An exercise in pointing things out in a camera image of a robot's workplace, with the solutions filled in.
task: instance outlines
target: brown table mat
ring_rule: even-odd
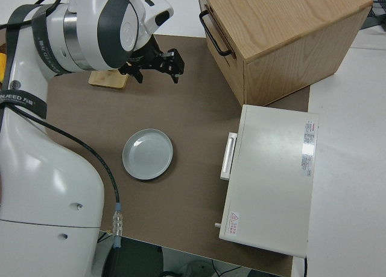
[[[124,236],[276,275],[290,276],[292,257],[218,238],[227,192],[220,179],[229,132],[237,132],[241,107],[210,55],[205,39],[157,36],[162,50],[177,48],[185,73],[179,84],[156,71],[124,90],[89,85],[89,72],[55,77],[49,84],[48,122],[93,147],[112,169],[121,195]],[[272,107],[306,110],[308,89]],[[173,160],[155,180],[140,182],[122,164],[131,135],[154,128],[173,144]],[[49,133],[84,156],[105,184],[101,229],[111,229],[115,199],[101,165],[83,148]]]

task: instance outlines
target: red warning triangle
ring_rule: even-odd
[[[235,213],[233,212],[231,217],[230,217],[230,221],[235,221],[235,220],[238,220],[238,219],[239,219],[238,216],[235,215]]]

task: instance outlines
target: sticker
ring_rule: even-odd
[[[312,161],[315,150],[315,123],[308,121],[304,128],[303,148],[302,148],[302,170],[303,173],[311,177]]]
[[[240,221],[240,213],[238,212],[230,212],[229,214],[229,225],[228,225],[228,231],[227,233],[229,235],[237,235],[237,228]]]

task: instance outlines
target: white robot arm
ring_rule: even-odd
[[[177,82],[184,64],[175,49],[161,52],[153,37],[173,14],[165,0],[69,0],[51,7],[21,6],[7,24],[0,270],[4,276],[100,276],[92,269],[104,201],[100,176],[50,140],[43,126],[4,105],[43,120],[55,75],[119,68],[141,82],[140,69],[156,69]]]

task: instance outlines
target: gray plate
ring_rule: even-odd
[[[173,147],[169,137],[157,129],[135,133],[122,152],[123,165],[136,179],[148,180],[160,176],[169,166]]]

